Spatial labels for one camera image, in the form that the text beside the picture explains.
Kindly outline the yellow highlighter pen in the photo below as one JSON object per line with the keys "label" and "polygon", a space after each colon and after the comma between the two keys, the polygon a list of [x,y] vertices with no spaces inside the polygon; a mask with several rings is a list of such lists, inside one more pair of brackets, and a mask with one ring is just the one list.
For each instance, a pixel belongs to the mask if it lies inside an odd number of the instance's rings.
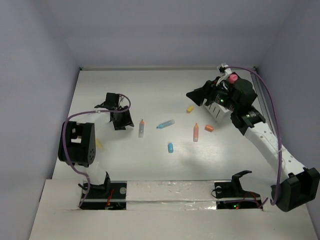
{"label": "yellow highlighter pen", "polygon": [[96,146],[97,146],[100,150],[103,150],[103,149],[104,149],[104,146],[101,144],[101,142],[100,142],[98,139],[95,140],[95,143],[96,143]]}

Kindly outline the pink capped tube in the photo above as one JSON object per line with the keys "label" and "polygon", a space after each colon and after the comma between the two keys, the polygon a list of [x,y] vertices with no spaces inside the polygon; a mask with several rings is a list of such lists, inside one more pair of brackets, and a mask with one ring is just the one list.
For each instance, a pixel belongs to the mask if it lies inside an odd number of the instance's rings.
{"label": "pink capped tube", "polygon": [[238,80],[238,75],[233,73],[228,77],[228,81],[230,84],[234,84]]}

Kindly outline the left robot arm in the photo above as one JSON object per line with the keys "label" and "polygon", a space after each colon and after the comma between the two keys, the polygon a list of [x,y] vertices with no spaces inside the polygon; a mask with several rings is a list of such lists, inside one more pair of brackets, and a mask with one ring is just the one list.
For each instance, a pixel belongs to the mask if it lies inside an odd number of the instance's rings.
{"label": "left robot arm", "polygon": [[110,196],[111,180],[109,174],[104,170],[94,174],[97,180],[91,180],[88,170],[94,164],[97,154],[95,124],[93,122],[80,123],[72,119],[82,115],[108,113],[114,130],[125,131],[126,127],[134,127],[130,108],[131,101],[127,96],[108,92],[104,102],[96,105],[94,110],[75,113],[63,122],[58,159],[69,165],[75,173],[85,177],[86,182],[79,185],[83,190],[83,199]]}

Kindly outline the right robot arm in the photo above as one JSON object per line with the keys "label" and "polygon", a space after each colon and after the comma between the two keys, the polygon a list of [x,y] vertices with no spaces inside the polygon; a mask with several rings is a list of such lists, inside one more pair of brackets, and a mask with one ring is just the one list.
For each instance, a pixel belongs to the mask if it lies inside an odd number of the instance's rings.
{"label": "right robot arm", "polygon": [[283,146],[279,134],[273,134],[266,119],[253,106],[257,94],[253,84],[233,73],[226,80],[208,80],[202,87],[186,93],[197,106],[215,103],[231,112],[235,128],[245,136],[276,171],[271,199],[281,211],[289,212],[316,198],[320,173],[307,168]]}

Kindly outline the yellow eraser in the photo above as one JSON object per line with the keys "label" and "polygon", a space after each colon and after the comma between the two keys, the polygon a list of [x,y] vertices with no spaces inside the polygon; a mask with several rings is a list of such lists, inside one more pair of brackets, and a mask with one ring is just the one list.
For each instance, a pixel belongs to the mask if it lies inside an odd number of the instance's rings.
{"label": "yellow eraser", "polygon": [[189,106],[186,110],[187,113],[191,113],[194,110],[194,106]]}

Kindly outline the orange tip white pen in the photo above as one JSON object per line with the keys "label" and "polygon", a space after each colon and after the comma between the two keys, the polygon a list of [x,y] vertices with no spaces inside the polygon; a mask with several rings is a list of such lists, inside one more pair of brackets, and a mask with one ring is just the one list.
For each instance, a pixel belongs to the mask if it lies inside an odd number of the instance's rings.
{"label": "orange tip white pen", "polygon": [[138,137],[142,138],[144,136],[144,128],[145,128],[145,122],[142,119],[139,123],[139,129],[138,129]]}

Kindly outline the white slotted container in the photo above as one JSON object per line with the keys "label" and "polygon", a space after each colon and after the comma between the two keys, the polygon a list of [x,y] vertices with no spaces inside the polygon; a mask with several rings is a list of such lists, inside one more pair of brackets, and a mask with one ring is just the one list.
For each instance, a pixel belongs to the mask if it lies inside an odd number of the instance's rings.
{"label": "white slotted container", "polygon": [[216,102],[213,102],[208,106],[205,105],[204,107],[211,114],[213,120],[217,124],[221,124],[225,120],[230,119],[231,111],[217,104]]}

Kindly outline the dark orange eraser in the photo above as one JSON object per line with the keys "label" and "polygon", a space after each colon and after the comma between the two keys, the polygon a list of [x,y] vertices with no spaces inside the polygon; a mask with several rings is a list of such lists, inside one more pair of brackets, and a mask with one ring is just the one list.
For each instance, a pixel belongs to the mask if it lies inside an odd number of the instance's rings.
{"label": "dark orange eraser", "polygon": [[205,129],[206,131],[208,131],[208,132],[213,132],[213,131],[214,131],[214,127],[211,126],[211,125],[209,125],[209,124],[207,124],[204,129]]}

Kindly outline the orange pencil shaped pen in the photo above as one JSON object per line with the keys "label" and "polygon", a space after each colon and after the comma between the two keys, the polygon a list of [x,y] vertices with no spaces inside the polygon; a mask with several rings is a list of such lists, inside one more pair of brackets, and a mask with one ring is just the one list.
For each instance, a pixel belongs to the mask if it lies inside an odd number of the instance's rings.
{"label": "orange pencil shaped pen", "polygon": [[199,140],[199,126],[196,123],[193,127],[193,142],[198,142]]}

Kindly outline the blue highlighter pen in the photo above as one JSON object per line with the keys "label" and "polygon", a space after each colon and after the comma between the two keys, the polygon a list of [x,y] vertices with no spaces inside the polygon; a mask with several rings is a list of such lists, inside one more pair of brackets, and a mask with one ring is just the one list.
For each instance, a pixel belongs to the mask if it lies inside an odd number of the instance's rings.
{"label": "blue highlighter pen", "polygon": [[160,123],[156,128],[157,129],[163,129],[163,128],[172,126],[173,124],[175,124],[175,120],[174,119],[165,121],[163,123]]}

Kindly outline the blue eraser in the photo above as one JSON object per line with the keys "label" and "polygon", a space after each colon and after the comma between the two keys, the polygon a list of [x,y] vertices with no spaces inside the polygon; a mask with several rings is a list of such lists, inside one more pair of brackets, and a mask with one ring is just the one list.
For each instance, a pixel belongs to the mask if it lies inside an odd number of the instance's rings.
{"label": "blue eraser", "polygon": [[167,150],[168,150],[168,152],[169,152],[170,154],[174,152],[174,146],[173,146],[173,144],[172,144],[171,142],[168,143],[168,145],[167,145]]}

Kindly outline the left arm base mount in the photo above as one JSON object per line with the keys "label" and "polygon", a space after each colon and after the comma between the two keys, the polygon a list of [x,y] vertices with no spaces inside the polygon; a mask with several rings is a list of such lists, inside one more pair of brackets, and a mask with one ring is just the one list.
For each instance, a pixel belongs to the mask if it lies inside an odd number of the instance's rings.
{"label": "left arm base mount", "polygon": [[91,185],[82,210],[126,210],[127,182],[112,181],[107,189]]}

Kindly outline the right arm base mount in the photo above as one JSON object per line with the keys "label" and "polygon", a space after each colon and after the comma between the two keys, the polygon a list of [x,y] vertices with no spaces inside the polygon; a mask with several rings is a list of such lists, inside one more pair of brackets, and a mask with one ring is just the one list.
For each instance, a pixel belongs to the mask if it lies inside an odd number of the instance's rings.
{"label": "right arm base mount", "polygon": [[231,180],[214,183],[211,196],[216,200],[218,210],[262,209],[261,196],[242,188],[240,178],[252,171],[243,170],[232,175]]}

